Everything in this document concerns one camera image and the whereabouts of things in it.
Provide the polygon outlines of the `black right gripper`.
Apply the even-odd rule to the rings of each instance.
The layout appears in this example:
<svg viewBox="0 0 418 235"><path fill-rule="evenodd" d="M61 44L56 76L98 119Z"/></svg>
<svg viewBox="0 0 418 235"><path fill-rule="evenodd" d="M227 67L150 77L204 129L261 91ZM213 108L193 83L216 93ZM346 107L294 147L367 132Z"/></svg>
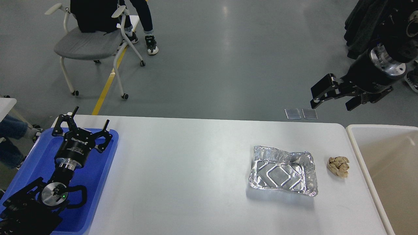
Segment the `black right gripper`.
<svg viewBox="0 0 418 235"><path fill-rule="evenodd" d="M342 79L326 74L311 88L312 109L322 102L353 96L346 102L352 111L361 104L376 103L392 90L397 81L397 61L385 49L368 49L349 68Z"/></svg>

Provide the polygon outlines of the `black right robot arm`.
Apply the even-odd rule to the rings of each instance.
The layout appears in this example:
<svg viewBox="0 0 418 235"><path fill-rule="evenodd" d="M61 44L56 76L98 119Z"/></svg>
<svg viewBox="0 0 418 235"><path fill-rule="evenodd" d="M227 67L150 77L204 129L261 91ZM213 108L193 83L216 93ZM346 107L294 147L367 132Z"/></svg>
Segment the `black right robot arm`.
<svg viewBox="0 0 418 235"><path fill-rule="evenodd" d="M326 74L311 88L310 105L351 97L346 109L376 103L407 74L417 58L416 0L359 0L345 21L347 57L354 60L341 78Z"/></svg>

